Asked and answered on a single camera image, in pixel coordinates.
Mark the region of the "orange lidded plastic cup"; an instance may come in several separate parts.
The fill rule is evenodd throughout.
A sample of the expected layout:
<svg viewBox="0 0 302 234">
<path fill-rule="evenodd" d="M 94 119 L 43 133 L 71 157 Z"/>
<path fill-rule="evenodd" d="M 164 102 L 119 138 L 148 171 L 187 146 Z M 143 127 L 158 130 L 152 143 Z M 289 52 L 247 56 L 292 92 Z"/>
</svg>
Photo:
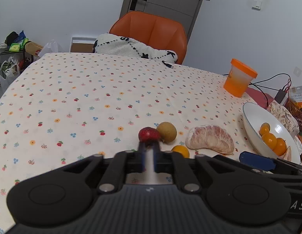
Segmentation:
<svg viewBox="0 0 302 234">
<path fill-rule="evenodd" d="M 240 98 L 257 75 L 258 73 L 251 67 L 233 58 L 231 60 L 231 70 L 223 88 L 231 95 Z"/>
</svg>

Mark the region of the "green yellow clutter pile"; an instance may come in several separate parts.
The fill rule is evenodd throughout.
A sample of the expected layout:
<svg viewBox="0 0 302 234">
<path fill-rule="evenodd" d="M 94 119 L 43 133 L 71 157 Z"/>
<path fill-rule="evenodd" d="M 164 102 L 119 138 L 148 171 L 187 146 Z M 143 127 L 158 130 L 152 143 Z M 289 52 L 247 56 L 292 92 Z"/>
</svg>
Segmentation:
<svg viewBox="0 0 302 234">
<path fill-rule="evenodd" d="M 9 52 L 19 52 L 24 49 L 25 44 L 29 41 L 24 31 L 19 34 L 11 32 L 5 39 L 5 44 L 8 47 Z"/>
</svg>

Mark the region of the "orange leather chair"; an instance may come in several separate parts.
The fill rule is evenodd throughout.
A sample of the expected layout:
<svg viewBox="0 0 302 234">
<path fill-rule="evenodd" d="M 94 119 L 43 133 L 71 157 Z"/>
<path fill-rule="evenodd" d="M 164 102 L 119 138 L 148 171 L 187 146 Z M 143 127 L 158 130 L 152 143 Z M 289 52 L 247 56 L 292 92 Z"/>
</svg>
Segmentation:
<svg viewBox="0 0 302 234">
<path fill-rule="evenodd" d="M 187 51 L 187 37 L 181 23 L 152 14 L 132 11 L 117 20 L 110 34 L 130 37 L 154 49 L 172 50 L 181 65 Z"/>
</svg>

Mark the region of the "white plate with blue rim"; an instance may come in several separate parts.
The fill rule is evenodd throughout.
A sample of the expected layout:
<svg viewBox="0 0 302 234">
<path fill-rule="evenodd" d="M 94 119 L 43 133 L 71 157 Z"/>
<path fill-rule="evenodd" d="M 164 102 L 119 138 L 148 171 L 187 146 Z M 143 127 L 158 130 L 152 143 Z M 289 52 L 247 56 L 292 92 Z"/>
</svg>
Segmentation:
<svg viewBox="0 0 302 234">
<path fill-rule="evenodd" d="M 270 112 L 257 104 L 246 103 L 242 107 L 242 114 L 247 137 L 258 154 L 300 163 L 293 137 Z"/>
</svg>

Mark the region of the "black power adapter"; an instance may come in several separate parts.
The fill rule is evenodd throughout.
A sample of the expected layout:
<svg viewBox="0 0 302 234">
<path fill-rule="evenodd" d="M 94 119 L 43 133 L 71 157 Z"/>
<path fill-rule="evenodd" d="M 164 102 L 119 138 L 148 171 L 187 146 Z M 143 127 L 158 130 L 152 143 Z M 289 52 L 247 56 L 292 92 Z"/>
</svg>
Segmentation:
<svg viewBox="0 0 302 234">
<path fill-rule="evenodd" d="M 280 89 L 277 94 L 275 95 L 275 102 L 284 106 L 287 103 L 288 94 L 285 90 Z"/>
</svg>

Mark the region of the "orange plastic basket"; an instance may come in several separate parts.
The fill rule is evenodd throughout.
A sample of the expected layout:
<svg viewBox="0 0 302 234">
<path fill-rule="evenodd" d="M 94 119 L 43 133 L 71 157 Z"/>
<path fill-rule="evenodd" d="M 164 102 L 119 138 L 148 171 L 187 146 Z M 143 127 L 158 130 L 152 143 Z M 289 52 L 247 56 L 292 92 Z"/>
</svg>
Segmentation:
<svg viewBox="0 0 302 234">
<path fill-rule="evenodd" d="M 292 100 L 288 99 L 285 104 L 286 109 L 296 119 L 300 131 L 302 131 L 302 109 L 297 106 Z"/>
</svg>

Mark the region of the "peeled pomelo segment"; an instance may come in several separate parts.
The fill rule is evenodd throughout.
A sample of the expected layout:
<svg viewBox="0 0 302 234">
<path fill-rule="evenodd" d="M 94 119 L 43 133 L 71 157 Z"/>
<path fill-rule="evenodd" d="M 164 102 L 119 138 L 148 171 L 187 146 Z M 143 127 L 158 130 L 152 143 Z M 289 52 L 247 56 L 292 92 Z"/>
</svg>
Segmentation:
<svg viewBox="0 0 302 234">
<path fill-rule="evenodd" d="M 185 144 L 191 150 L 205 148 L 224 155 L 232 155 L 235 149 L 231 135 L 218 125 L 191 128 Z"/>
<path fill-rule="evenodd" d="M 286 152 L 282 155 L 282 159 L 285 161 L 291 161 L 291 147 L 288 146 Z"/>
</svg>

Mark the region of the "small yellow kumquat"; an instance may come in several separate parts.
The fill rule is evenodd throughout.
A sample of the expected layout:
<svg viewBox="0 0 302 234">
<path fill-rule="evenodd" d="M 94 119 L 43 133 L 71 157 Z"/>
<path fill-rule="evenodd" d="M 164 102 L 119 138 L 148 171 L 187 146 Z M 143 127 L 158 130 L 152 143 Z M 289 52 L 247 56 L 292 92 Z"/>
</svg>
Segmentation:
<svg viewBox="0 0 302 234">
<path fill-rule="evenodd" d="M 172 152 L 177 152 L 180 153 L 181 155 L 183 155 L 184 158 L 189 158 L 190 157 L 190 152 L 187 149 L 187 147 L 183 146 L 183 145 L 176 145 L 171 149 Z"/>
</svg>

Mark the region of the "black metal rack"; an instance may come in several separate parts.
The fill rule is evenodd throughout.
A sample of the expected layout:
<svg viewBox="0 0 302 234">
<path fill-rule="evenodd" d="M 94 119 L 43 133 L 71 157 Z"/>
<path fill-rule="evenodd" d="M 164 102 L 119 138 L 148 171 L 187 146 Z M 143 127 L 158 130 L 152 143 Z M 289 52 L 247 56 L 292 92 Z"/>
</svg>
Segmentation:
<svg viewBox="0 0 302 234">
<path fill-rule="evenodd" d="M 34 62 L 34 56 L 28 52 L 3 51 L 0 53 L 0 87 L 3 91 L 20 76 L 20 74 Z"/>
</svg>

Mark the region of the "large orange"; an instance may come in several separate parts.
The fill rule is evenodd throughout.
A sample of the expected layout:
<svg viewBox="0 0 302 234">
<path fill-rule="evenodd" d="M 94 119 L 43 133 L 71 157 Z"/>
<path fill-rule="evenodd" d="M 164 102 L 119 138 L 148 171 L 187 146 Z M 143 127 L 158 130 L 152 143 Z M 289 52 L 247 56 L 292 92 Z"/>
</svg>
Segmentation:
<svg viewBox="0 0 302 234">
<path fill-rule="evenodd" d="M 276 146 L 273 149 L 273 152 L 277 155 L 277 156 L 282 156 L 286 153 L 287 151 L 287 145 L 286 145 L 286 141 L 282 138 L 277 138 L 276 139 Z"/>
</svg>

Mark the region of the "orange tangerine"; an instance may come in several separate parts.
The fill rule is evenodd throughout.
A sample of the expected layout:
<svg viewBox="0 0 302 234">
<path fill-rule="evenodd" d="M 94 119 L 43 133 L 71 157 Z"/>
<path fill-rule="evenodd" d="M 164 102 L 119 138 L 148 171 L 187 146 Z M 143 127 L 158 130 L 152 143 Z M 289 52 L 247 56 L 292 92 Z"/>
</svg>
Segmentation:
<svg viewBox="0 0 302 234">
<path fill-rule="evenodd" d="M 271 149 L 273 150 L 277 145 L 277 138 L 272 133 L 264 133 L 262 135 L 262 141 Z"/>
</svg>

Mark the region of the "snack packet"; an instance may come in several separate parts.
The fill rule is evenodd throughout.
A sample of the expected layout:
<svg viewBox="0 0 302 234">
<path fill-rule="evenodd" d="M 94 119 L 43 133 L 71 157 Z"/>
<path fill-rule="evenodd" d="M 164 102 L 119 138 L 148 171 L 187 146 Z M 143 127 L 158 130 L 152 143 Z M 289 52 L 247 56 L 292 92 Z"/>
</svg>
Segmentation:
<svg viewBox="0 0 302 234">
<path fill-rule="evenodd" d="M 302 108 L 302 86 L 291 87 L 289 93 L 291 101 Z"/>
</svg>

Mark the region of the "brown longan fruit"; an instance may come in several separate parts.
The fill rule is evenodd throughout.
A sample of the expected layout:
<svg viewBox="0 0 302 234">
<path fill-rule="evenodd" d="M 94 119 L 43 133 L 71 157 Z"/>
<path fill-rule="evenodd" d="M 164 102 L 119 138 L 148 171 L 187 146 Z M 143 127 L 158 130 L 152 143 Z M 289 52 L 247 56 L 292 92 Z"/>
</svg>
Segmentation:
<svg viewBox="0 0 302 234">
<path fill-rule="evenodd" d="M 156 130 L 160 133 L 160 138 L 163 142 L 171 143 L 177 137 L 177 130 L 170 122 L 165 121 L 160 123 Z"/>
</svg>

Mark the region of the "red cartoon table mat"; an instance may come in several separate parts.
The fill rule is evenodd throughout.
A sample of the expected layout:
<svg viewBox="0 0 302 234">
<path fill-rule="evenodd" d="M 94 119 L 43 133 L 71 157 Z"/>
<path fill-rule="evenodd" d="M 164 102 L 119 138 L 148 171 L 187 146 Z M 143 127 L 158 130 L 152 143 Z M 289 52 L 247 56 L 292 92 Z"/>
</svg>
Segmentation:
<svg viewBox="0 0 302 234">
<path fill-rule="evenodd" d="M 248 88 L 246 93 L 262 108 L 267 109 L 271 102 L 273 102 L 274 98 L 269 94 L 263 94 L 261 91 Z"/>
</svg>

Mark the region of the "floral tablecloth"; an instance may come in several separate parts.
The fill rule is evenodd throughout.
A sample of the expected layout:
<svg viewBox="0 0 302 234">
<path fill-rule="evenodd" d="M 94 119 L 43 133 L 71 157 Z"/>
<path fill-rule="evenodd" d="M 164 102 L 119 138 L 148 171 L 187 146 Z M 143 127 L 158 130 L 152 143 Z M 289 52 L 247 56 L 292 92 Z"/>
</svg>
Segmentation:
<svg viewBox="0 0 302 234">
<path fill-rule="evenodd" d="M 258 154 L 225 78 L 186 66 L 106 54 L 51 53 L 0 99 L 0 233 L 302 233 L 302 217 L 224 217 L 209 205 L 214 157 Z M 177 137 L 145 143 L 142 173 L 118 192 L 99 192 L 104 159 L 137 150 L 139 131 L 172 123 Z M 191 150 L 191 128 L 218 125 L 232 155 Z M 201 192 L 181 192 L 156 173 L 152 145 L 187 147 Z"/>
</svg>

